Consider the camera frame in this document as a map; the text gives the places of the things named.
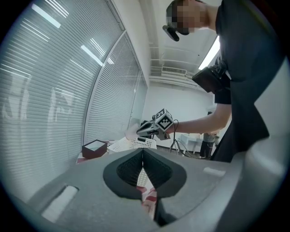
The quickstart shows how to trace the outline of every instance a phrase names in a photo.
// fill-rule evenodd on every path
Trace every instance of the man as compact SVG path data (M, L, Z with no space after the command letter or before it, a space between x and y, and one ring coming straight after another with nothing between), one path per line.
M227 66L222 81L228 88L215 95L217 108L213 114L180 122L176 131L219 130L232 114L232 122L212 156L213 160L230 162L237 152L246 151L269 136L254 103L285 58L280 42L272 27L261 20L261 12L248 0L223 0L219 7L196 0L174 0L167 15L172 16L169 24L182 34L209 28L219 35L221 59ZM168 129L169 133L173 131L173 126Z
M213 145L218 145L218 130L210 133L204 133L203 135L203 143L200 148L200 157L201 158L211 158Z

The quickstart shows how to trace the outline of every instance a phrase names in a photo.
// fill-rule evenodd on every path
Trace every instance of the box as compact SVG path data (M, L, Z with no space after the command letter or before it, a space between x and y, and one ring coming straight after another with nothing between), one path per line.
M107 152L107 143L94 140L82 146L82 156L88 160L103 156Z

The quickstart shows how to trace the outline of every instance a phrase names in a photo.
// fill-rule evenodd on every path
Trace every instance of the air conditioner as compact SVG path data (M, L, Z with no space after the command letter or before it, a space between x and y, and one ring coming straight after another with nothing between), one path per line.
M161 71L161 73L164 73L164 74L178 75L182 77L185 77L186 72L187 71L185 69L170 68L170 67L164 67L164 66L162 67L162 71Z

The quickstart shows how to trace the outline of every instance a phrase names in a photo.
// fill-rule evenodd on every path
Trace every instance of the black t-shirt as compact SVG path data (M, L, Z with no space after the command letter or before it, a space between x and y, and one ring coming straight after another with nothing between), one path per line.
M213 160L230 162L237 152L269 136L254 103L275 77L285 56L261 15L246 0L223 0L218 9L216 31L231 80L225 80L230 90L217 93L215 102L232 105L232 122Z

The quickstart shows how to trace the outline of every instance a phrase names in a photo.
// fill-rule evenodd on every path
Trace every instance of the white wall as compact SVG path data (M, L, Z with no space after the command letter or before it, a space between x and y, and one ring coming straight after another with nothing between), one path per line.
M113 3L127 30L142 68L146 84L149 86L150 48L140 3L138 0L113 0Z
M178 121L198 119L208 114L207 107L212 103L211 94L190 88L151 82L142 121L151 120L152 116L163 108L166 108L173 119ZM191 134L191 136L198 137L198 134ZM170 147L173 142L173 134L170 140L160 141L156 136L155 139L157 145Z

